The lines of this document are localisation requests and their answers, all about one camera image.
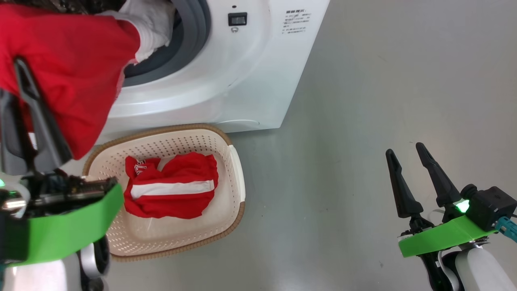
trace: red garment in basket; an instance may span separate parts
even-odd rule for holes
[[[202,215],[218,185],[213,155],[189,153],[175,156],[161,171],[161,159],[138,162],[126,157],[128,186],[124,192],[126,211],[139,217],[173,216],[192,219]]]
[[[0,88],[19,95],[13,60],[24,57],[75,159],[99,137],[139,46],[127,21],[0,4]]]

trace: gray floor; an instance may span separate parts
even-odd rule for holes
[[[436,204],[418,141],[458,188],[517,197],[516,12],[513,2],[331,2],[282,127],[231,135],[246,176],[239,227],[172,257],[115,263],[111,290],[429,290],[419,259],[397,248],[408,221],[384,152],[397,153],[425,214]],[[515,244],[492,242],[516,278]]]

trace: washing machine door opening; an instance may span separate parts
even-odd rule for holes
[[[125,70],[124,87],[152,82],[188,65],[205,46],[211,18],[206,0],[172,0],[176,7],[172,39],[148,59]]]

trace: white stripe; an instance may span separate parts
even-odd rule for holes
[[[143,195],[183,195],[198,194],[214,190],[214,181],[194,181],[190,183],[154,183],[145,185],[133,185],[131,196],[133,199]]]

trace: green light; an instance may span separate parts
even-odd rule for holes
[[[456,207],[458,208],[459,211],[461,211],[461,213],[467,212],[467,209],[469,207],[468,200],[465,200],[463,202],[456,204]]]

